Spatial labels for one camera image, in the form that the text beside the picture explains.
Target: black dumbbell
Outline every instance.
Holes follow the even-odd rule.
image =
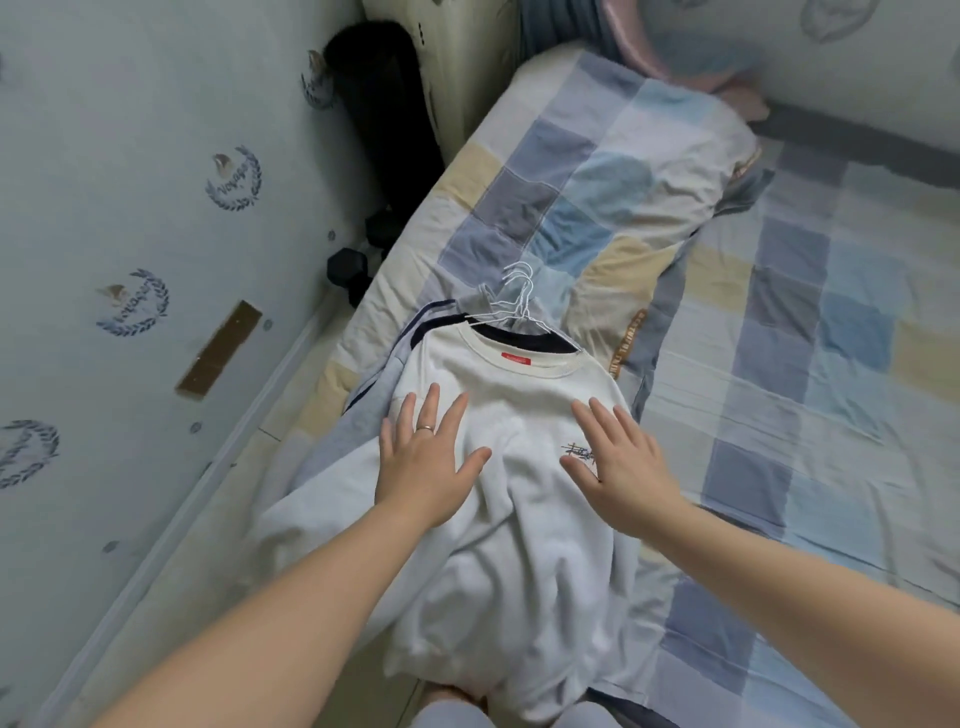
[[[326,279],[347,289],[350,305],[356,308],[370,288],[367,257],[359,251],[341,248],[326,260]]]
[[[406,220],[401,219],[391,209],[381,209],[367,218],[367,241],[386,257],[405,225]]]

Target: floor tile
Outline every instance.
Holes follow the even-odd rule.
[[[344,667],[314,728],[396,728],[417,687],[417,679],[383,676],[389,634],[381,635]]]
[[[255,432],[94,668],[60,728],[84,728],[146,672],[190,640],[242,595],[235,555],[248,527],[260,476],[277,442]]]
[[[353,316],[353,309],[347,303],[346,295],[342,299],[337,299],[337,305],[337,310],[320,334],[317,343],[303,359],[300,368],[290,378],[283,393],[260,425],[260,429],[278,440],[283,439],[297,420],[307,398],[317,386],[317,380],[324,371],[326,360]]]

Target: wall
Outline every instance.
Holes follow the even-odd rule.
[[[644,0],[652,31],[755,42],[772,98],[960,151],[956,0]]]
[[[377,208],[308,57],[360,17],[0,4],[0,725],[55,687]],[[204,400],[177,396],[241,299],[260,326]]]

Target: red label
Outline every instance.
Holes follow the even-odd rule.
[[[531,363],[530,359],[528,359],[526,356],[517,356],[514,353],[502,352],[500,356],[502,356],[505,359],[510,359],[511,361],[515,361],[517,364],[529,365]]]

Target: wallpaper logo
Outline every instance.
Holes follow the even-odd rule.
[[[110,299],[110,305],[120,310],[108,319],[101,319],[97,326],[114,336],[135,336],[149,331],[166,316],[170,305],[170,292],[162,280],[150,271],[137,268],[131,274],[143,279],[143,283],[133,293],[126,286],[112,285],[100,293]]]
[[[326,111],[333,106],[334,90],[333,77],[326,68],[324,57],[317,51],[307,51],[310,59],[310,80],[300,74],[300,85],[303,86],[303,97],[306,103],[314,109]]]
[[[206,194],[220,209],[235,212],[246,209],[256,202],[260,194],[260,184],[263,175],[260,172],[260,162],[247,147],[235,148],[243,161],[234,163],[227,155],[214,155],[213,163],[217,165],[217,176],[223,182],[214,184],[206,181]]]
[[[0,490],[19,485],[57,457],[60,436],[52,425],[14,420],[0,427]]]
[[[880,0],[806,0],[800,27],[818,43],[841,40],[869,23],[879,4]]]

